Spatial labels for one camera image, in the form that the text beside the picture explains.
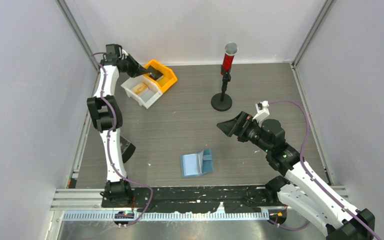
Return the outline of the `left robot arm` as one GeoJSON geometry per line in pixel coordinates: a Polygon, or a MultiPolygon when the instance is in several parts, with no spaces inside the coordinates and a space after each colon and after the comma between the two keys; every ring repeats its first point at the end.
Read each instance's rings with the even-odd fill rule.
{"type": "Polygon", "coordinates": [[[132,181],[124,167],[121,148],[122,112],[114,96],[117,80],[121,73],[129,77],[149,74],[150,70],[140,65],[123,47],[112,43],[105,46],[99,66],[99,83],[95,94],[86,100],[93,127],[101,137],[106,159],[106,182],[100,193],[103,206],[110,203],[121,207],[134,205],[132,181]]]}

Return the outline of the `tan card in white bin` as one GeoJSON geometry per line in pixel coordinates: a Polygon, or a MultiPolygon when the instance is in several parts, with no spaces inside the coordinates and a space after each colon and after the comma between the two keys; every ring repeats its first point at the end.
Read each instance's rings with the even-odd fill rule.
{"type": "Polygon", "coordinates": [[[148,90],[148,86],[144,82],[138,83],[136,86],[134,86],[131,89],[131,91],[138,96],[146,92],[147,90],[148,90]]]}

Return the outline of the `clear plastic holder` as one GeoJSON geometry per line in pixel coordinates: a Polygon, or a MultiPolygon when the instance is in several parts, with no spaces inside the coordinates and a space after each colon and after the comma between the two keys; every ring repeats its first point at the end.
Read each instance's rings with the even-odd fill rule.
{"type": "Polygon", "coordinates": [[[120,149],[121,149],[122,162],[125,164],[133,156],[136,150],[136,146],[133,143],[131,143],[129,140],[120,136],[120,149]]]}

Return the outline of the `black card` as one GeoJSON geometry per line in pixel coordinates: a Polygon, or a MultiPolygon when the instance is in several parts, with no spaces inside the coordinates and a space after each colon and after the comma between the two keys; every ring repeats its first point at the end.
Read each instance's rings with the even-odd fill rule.
{"type": "Polygon", "coordinates": [[[159,79],[164,76],[164,74],[161,71],[159,71],[158,69],[152,66],[150,66],[147,70],[149,71],[149,77],[154,81],[159,81],[159,79]]]}

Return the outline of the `orange plastic bin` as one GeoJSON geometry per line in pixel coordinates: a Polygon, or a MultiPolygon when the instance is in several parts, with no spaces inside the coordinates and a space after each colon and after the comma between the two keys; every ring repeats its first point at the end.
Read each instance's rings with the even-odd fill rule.
{"type": "Polygon", "coordinates": [[[143,67],[148,71],[144,76],[151,80],[152,83],[155,83],[163,94],[178,81],[177,76],[171,68],[155,59],[150,60],[143,67]]]}

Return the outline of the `blue leather card holder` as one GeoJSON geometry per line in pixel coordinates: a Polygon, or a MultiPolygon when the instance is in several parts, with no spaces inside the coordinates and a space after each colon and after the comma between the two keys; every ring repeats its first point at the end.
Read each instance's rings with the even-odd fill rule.
{"type": "Polygon", "coordinates": [[[183,178],[200,177],[214,170],[213,154],[210,148],[199,153],[180,156],[180,170],[183,178]]]}

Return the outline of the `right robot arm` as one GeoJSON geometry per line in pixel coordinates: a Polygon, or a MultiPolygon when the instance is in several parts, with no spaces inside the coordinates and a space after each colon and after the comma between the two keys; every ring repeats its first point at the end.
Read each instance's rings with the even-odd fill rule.
{"type": "Polygon", "coordinates": [[[375,216],[359,210],[323,181],[304,160],[301,152],[286,142],[285,130],[275,119],[259,123],[241,112],[216,125],[226,136],[251,142],[266,153],[269,165],[280,173],[265,187],[271,205],[280,203],[297,211],[317,227],[327,240],[373,240],[375,216]]]}

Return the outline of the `white plastic bin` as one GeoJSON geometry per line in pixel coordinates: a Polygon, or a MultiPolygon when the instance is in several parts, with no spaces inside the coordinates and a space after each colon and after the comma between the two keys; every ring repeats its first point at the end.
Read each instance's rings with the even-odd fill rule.
{"type": "Polygon", "coordinates": [[[147,75],[130,77],[121,84],[121,87],[129,98],[146,109],[149,109],[163,95],[157,82],[147,75]]]}

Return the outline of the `red microphone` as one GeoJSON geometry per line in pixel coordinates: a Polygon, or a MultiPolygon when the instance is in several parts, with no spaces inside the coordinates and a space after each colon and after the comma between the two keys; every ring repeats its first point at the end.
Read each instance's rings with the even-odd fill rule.
{"type": "Polygon", "coordinates": [[[226,72],[229,72],[230,69],[232,68],[232,63],[237,52],[238,52],[238,46],[235,42],[229,42],[225,45],[224,58],[221,65],[222,75],[226,72]]]}

